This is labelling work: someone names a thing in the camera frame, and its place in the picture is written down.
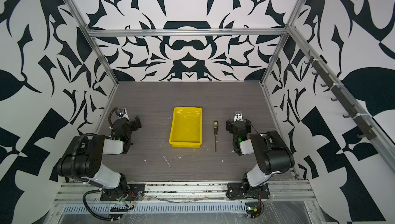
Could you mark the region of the black yellow screwdriver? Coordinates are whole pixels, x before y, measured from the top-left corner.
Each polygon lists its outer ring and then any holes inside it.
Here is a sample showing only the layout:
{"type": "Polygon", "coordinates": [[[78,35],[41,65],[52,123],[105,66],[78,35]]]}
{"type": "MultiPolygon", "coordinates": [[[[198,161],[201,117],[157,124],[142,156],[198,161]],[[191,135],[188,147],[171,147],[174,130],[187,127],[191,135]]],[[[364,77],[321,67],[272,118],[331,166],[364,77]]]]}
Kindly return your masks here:
{"type": "Polygon", "coordinates": [[[217,144],[218,144],[218,129],[219,123],[218,121],[214,121],[214,136],[215,136],[215,152],[217,152],[217,144]]]}

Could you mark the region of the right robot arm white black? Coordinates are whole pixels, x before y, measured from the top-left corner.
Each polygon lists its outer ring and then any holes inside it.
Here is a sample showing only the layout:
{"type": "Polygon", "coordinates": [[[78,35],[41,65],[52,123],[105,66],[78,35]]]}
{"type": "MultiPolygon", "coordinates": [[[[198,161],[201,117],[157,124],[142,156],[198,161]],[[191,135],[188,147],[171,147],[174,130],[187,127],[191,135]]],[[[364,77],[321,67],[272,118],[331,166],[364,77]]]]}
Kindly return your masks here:
{"type": "Polygon", "coordinates": [[[236,110],[234,118],[226,121],[226,130],[232,134],[235,153],[256,158],[256,165],[243,176],[242,185],[246,191],[258,188],[274,175],[294,167],[293,155],[279,133],[256,131],[252,122],[243,118],[242,111],[236,110]]]}

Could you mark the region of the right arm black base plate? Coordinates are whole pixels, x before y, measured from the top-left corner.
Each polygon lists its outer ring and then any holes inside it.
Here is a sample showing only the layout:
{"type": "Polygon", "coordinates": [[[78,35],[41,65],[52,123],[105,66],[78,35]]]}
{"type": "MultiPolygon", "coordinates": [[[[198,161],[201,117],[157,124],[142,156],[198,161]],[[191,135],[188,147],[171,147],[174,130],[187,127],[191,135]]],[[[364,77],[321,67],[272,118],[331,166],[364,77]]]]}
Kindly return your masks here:
{"type": "Polygon", "coordinates": [[[270,191],[267,184],[260,187],[250,188],[249,186],[239,183],[230,182],[227,184],[226,197],[230,200],[241,199],[269,199],[270,191]]]}

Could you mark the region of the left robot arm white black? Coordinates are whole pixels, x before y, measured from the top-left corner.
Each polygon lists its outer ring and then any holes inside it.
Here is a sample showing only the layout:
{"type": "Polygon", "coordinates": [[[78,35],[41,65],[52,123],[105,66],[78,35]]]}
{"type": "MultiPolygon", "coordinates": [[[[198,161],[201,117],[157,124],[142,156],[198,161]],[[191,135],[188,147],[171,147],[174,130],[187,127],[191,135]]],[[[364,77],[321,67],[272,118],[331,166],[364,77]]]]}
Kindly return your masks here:
{"type": "Polygon", "coordinates": [[[109,136],[86,133],[75,136],[56,169],[61,177],[75,179],[100,189],[127,190],[125,175],[115,172],[102,162],[104,155],[127,154],[132,133],[142,128],[141,119],[131,120],[126,109],[113,108],[108,115],[109,136]]]}

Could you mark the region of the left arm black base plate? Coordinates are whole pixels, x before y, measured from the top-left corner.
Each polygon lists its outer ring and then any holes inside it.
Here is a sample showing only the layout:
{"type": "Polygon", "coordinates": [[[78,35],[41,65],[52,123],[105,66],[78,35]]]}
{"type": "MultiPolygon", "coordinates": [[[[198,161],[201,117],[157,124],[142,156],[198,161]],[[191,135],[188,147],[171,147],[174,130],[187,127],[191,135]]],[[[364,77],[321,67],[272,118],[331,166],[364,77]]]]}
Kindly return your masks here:
{"type": "Polygon", "coordinates": [[[128,184],[127,187],[119,186],[114,189],[104,189],[101,193],[101,201],[115,201],[122,197],[124,200],[135,201],[144,196],[146,185],[143,183],[128,184]]]}

